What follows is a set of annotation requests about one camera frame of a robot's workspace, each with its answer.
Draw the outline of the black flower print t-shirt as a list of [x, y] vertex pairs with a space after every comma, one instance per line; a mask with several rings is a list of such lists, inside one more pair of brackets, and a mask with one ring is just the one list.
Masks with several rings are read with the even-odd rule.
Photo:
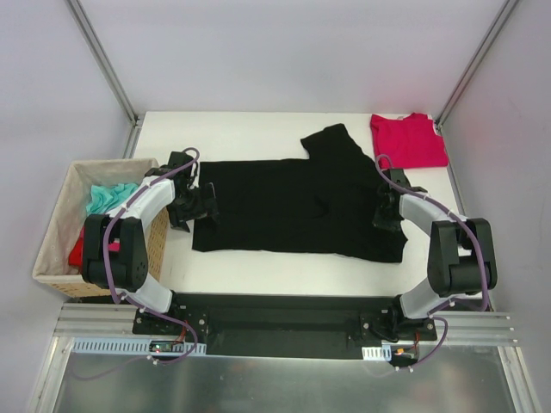
[[373, 224], [382, 179], [372, 158], [336, 124], [301, 139], [306, 159], [204, 162], [219, 220], [194, 224], [196, 251], [337, 254], [400, 263], [402, 230]]

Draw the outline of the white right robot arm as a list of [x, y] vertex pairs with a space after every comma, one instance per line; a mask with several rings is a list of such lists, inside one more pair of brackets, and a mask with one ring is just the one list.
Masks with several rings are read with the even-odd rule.
[[455, 304], [487, 311], [498, 280], [490, 223], [453, 213], [423, 188], [412, 187], [401, 169], [380, 175], [374, 227], [398, 232], [407, 220], [430, 239], [426, 276], [394, 300], [389, 333], [407, 339], [417, 331], [418, 320]]

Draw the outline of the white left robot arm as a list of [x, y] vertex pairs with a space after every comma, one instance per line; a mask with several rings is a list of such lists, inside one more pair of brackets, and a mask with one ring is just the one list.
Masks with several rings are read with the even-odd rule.
[[173, 151], [168, 163], [149, 169], [119, 206], [84, 222], [84, 281], [108, 289], [116, 303], [125, 299], [154, 311], [152, 324], [165, 335], [180, 329], [183, 316], [171, 306], [173, 292], [150, 274], [145, 230], [161, 212], [179, 231], [189, 232], [192, 220], [220, 222], [214, 185], [195, 182], [199, 156], [195, 148]]

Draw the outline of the folded red t-shirt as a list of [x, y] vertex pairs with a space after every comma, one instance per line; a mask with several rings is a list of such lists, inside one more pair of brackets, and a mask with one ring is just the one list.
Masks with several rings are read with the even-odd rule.
[[444, 168], [449, 164], [443, 137], [427, 114], [402, 119], [373, 114], [370, 120], [375, 159], [382, 169]]

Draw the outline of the teal t-shirt in basket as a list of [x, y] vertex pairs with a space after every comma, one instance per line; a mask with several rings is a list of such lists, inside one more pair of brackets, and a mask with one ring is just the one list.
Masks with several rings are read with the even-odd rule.
[[86, 206], [87, 215], [104, 214], [118, 207], [139, 187], [136, 183], [119, 183], [114, 186], [92, 185], [90, 202]]

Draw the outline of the red t-shirt in basket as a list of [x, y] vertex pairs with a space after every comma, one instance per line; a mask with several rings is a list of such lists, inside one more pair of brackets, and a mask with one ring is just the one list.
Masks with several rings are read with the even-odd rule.
[[[81, 229], [78, 239], [68, 256], [68, 263], [70, 266], [78, 269], [82, 269], [83, 264], [83, 248], [84, 248], [84, 228]], [[115, 239], [108, 244], [109, 252], [118, 252], [120, 250], [120, 241]]]

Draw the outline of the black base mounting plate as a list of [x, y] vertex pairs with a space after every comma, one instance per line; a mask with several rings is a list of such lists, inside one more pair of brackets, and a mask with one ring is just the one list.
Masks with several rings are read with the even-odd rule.
[[383, 342], [436, 340], [428, 318], [408, 320], [397, 299], [176, 293], [164, 320], [137, 312], [133, 333], [177, 336], [209, 355], [358, 360]]

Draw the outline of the aluminium front rail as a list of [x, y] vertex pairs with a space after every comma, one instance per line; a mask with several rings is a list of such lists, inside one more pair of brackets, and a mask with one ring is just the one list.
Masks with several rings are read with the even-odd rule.
[[[514, 347], [521, 343], [514, 320], [504, 312], [440, 311], [448, 322], [447, 345]], [[132, 337], [135, 309], [129, 305], [65, 303], [55, 336]]]

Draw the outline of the right aluminium frame post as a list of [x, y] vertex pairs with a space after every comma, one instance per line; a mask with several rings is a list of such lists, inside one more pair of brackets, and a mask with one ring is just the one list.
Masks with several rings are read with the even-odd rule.
[[493, 18], [489, 28], [486, 30], [479, 45], [476, 47], [473, 56], [468, 61], [465, 69], [461, 73], [459, 80], [445, 102], [443, 109], [436, 117], [436, 129], [442, 131], [443, 125], [453, 113], [460, 99], [467, 91], [468, 86], [473, 81], [479, 68], [484, 63], [486, 56], [492, 50], [493, 45], [501, 35], [506, 24], [511, 19], [517, 7], [522, 3], [521, 0], [506, 0], [503, 1], [498, 9], [498, 13]]

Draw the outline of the aluminium frame post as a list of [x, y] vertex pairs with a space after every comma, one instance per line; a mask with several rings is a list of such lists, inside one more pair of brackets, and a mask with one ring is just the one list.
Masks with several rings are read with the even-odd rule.
[[453, 113], [460, 99], [467, 91], [468, 86], [473, 81], [479, 68], [484, 63], [486, 56], [492, 50], [493, 45], [501, 35], [506, 24], [511, 19], [517, 7], [522, 3], [521, 0], [506, 0], [503, 1], [498, 9], [498, 13], [493, 18], [489, 28], [486, 30], [479, 45], [476, 47], [473, 56], [468, 61], [465, 69], [461, 73], [459, 80], [445, 102], [443, 109], [436, 117], [436, 129], [442, 131], [443, 125]]
[[77, 24], [81, 35], [84, 37], [84, 41], [90, 49], [90, 52], [105, 81], [111, 89], [115, 100], [118, 102], [130, 124], [135, 126], [138, 122], [139, 116], [136, 113], [133, 104], [130, 102], [127, 92], [125, 91], [121, 80], [117, 76], [115, 68], [111, 63], [82, 2], [78, 0], [66, 0], [65, 4]]

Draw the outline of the left aluminium frame post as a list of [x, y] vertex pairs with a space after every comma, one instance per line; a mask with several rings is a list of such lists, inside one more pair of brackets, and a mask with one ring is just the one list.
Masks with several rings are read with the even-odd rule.
[[84, 37], [84, 41], [90, 49], [90, 52], [105, 81], [111, 89], [115, 100], [118, 102], [130, 124], [135, 126], [138, 122], [139, 116], [136, 113], [133, 104], [130, 102], [127, 92], [125, 91], [121, 80], [117, 76], [115, 68], [111, 63], [82, 2], [78, 0], [66, 0], [65, 4], [77, 24], [81, 35]]

